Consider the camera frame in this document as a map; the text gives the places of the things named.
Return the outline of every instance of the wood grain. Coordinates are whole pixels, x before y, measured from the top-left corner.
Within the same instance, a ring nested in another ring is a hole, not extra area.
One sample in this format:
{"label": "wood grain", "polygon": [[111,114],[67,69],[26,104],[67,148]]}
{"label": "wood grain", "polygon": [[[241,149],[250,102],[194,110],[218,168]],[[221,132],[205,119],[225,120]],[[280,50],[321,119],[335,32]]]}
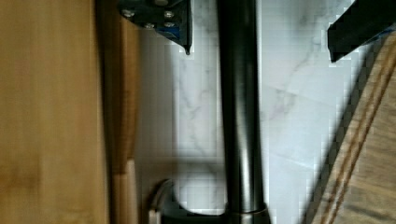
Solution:
{"label": "wood grain", "polygon": [[395,223],[396,35],[379,52],[313,223]]}
{"label": "wood grain", "polygon": [[0,219],[108,223],[92,0],[0,2]]}
{"label": "wood grain", "polygon": [[112,223],[137,222],[134,139],[139,89],[137,27],[117,11],[117,0],[97,1],[104,87],[106,154]]}

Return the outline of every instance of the bolt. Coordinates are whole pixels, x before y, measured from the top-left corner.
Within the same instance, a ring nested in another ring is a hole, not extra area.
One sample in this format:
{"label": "bolt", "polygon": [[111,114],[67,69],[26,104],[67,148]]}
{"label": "bolt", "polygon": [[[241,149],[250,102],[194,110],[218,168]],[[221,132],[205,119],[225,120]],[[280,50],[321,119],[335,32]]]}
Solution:
{"label": "bolt", "polygon": [[166,19],[171,19],[175,16],[175,13],[173,13],[173,11],[165,11],[163,15],[165,16]]}
{"label": "bolt", "polygon": [[168,0],[155,0],[154,3],[155,3],[155,5],[157,5],[159,7],[164,7],[169,4],[169,1]]}
{"label": "bolt", "polygon": [[146,23],[146,24],[145,24],[145,28],[146,28],[146,29],[152,29],[152,28],[154,28],[154,27],[155,27],[155,25],[152,24],[152,23]]}
{"label": "bolt", "polygon": [[126,17],[126,18],[131,18],[132,16],[134,16],[134,12],[132,12],[129,9],[123,9],[122,15],[124,15],[124,17]]}
{"label": "bolt", "polygon": [[166,22],[163,24],[165,27],[174,27],[175,24],[173,22]]}

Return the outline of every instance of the black bracket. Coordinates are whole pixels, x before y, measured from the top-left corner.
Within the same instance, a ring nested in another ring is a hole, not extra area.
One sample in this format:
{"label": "black bracket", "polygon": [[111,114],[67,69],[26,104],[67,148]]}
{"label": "black bracket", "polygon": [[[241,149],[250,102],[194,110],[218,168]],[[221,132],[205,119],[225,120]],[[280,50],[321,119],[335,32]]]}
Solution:
{"label": "black bracket", "polygon": [[348,55],[361,45],[393,32],[396,1],[356,0],[328,30],[332,62]]}
{"label": "black bracket", "polygon": [[190,54],[191,0],[120,0],[119,11],[127,20],[141,28],[155,30]]}
{"label": "black bracket", "polygon": [[184,209],[174,193],[172,180],[165,180],[152,200],[148,212],[149,224],[271,224],[268,208],[253,213],[231,213],[220,216],[194,214]]}

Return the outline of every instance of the black tube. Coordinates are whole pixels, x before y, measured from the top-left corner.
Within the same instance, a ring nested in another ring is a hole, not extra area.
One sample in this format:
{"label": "black tube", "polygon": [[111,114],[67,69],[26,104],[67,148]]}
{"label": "black tube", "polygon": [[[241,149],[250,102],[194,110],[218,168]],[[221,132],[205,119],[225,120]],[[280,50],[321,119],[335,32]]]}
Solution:
{"label": "black tube", "polygon": [[228,210],[265,209],[255,0],[218,0]]}

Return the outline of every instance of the curved metal foot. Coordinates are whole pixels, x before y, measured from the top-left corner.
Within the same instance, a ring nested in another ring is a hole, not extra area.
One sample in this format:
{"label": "curved metal foot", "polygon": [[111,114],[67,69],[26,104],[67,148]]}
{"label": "curved metal foot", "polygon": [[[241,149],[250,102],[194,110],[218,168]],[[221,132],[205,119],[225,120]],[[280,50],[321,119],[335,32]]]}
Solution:
{"label": "curved metal foot", "polygon": [[148,211],[149,224],[270,224],[268,209],[256,213],[226,212],[220,216],[199,215],[177,202],[172,180],[165,180],[156,192]]}

